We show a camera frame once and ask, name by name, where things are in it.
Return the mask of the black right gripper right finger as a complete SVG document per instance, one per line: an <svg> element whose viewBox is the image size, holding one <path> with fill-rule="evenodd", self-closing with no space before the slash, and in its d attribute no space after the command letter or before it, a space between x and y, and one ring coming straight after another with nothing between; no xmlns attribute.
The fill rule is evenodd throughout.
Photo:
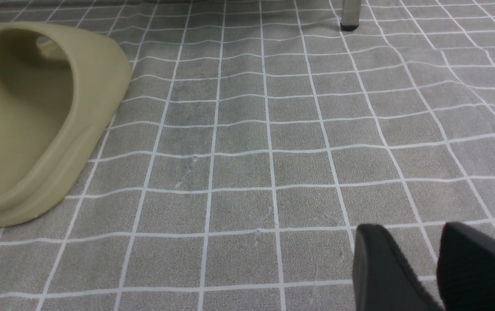
<svg viewBox="0 0 495 311"><path fill-rule="evenodd" d="M436 276L447 311L495 311L495 239L462 222L447 222Z"/></svg>

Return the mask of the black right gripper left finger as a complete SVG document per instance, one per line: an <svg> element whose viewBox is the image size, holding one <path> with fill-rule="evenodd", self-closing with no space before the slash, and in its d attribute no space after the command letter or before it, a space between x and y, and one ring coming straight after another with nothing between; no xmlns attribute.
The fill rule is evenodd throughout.
<svg viewBox="0 0 495 311"><path fill-rule="evenodd" d="M443 310L382 225L358 225L354 245L352 281L357 311Z"/></svg>

